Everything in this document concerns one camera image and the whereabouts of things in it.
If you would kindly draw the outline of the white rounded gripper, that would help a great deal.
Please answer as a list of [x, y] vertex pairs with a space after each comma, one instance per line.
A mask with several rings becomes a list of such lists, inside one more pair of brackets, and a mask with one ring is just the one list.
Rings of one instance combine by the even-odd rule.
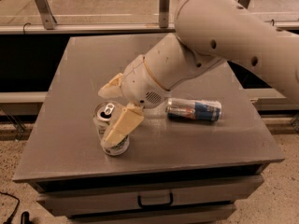
[[138, 105], [154, 108], [164, 101], [171, 91], [170, 76], [166, 73], [168, 65], [166, 56], [138, 55], [124, 73], [118, 73], [98, 91], [102, 98], [123, 95], [130, 102], [116, 105], [104, 132], [104, 146], [116, 146], [143, 121], [144, 111]]

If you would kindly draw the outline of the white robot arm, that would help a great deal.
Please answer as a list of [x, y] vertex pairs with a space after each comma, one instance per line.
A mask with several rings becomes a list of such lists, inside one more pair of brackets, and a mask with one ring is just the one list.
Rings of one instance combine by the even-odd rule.
[[299, 103], [299, 35], [250, 14], [235, 0], [180, 0], [175, 32], [137, 56], [98, 95], [124, 97], [128, 105], [111, 119], [102, 144], [112, 147], [162, 103], [180, 83], [230, 61]]

